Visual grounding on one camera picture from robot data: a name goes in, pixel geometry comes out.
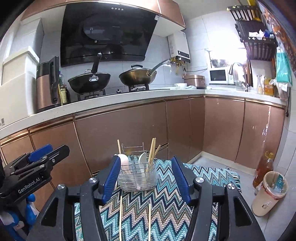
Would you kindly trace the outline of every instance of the kitchen faucet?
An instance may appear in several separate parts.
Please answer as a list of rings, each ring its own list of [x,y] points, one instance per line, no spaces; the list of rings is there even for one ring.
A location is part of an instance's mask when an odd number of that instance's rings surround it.
[[[244,66],[241,63],[239,63],[239,62],[233,63],[230,67],[229,74],[233,75],[233,66],[235,64],[237,64],[238,66],[241,66],[244,69],[244,83],[242,83],[242,85],[244,86],[244,90],[246,92],[248,92],[247,74],[246,74],[246,70],[245,70]]]

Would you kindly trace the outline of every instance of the zigzag pattern cloth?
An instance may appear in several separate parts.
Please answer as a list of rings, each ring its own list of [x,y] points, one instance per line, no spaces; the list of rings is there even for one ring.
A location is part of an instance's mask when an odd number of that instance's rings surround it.
[[[239,175],[227,169],[216,169],[184,164],[211,184],[236,185],[240,191]],[[119,240],[119,208],[122,195],[122,241],[148,240],[148,214],[151,203],[151,240],[182,241],[189,227],[192,207],[186,205],[179,193],[171,167],[171,161],[156,161],[160,178],[157,186],[145,192],[127,193],[115,185],[109,202],[101,207],[100,213],[109,241]],[[218,204],[213,204],[209,241],[215,241],[218,219]],[[75,204],[75,226],[77,241],[83,241],[79,203]]]

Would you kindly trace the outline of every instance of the baseboard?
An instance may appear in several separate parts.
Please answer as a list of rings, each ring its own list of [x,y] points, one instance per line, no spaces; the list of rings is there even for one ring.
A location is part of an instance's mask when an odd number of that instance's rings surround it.
[[[197,161],[198,158],[200,158],[202,156],[202,151],[200,153],[198,153],[194,158],[192,158],[190,161],[187,162],[187,164],[192,164],[195,163]]]
[[[208,158],[210,160],[213,160],[215,162],[218,162],[220,164],[223,164],[227,167],[231,167],[231,168],[234,168],[236,170],[239,170],[241,172],[244,172],[244,173],[247,173],[247,174],[250,174],[252,176],[255,176],[255,169],[252,169],[250,167],[246,167],[246,166],[243,166],[237,162],[233,162],[231,160],[228,160],[228,159],[225,159],[225,158],[222,158],[222,157],[219,157],[219,156],[215,156],[213,154],[210,154],[208,152],[205,152],[205,151],[202,151],[201,153],[201,156],[205,157],[205,158]]]

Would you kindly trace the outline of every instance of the teal plastic bag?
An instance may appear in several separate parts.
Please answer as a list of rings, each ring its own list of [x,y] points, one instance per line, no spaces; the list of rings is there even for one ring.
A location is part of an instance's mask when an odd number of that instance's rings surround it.
[[[293,85],[288,56],[286,52],[279,47],[276,52],[276,81],[278,83],[290,84],[290,87]]]

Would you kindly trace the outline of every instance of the black glass range hood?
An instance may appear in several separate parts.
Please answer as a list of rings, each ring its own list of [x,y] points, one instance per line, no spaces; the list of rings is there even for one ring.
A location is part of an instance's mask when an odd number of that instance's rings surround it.
[[[66,6],[61,66],[102,61],[143,61],[158,16],[119,4],[85,2]]]

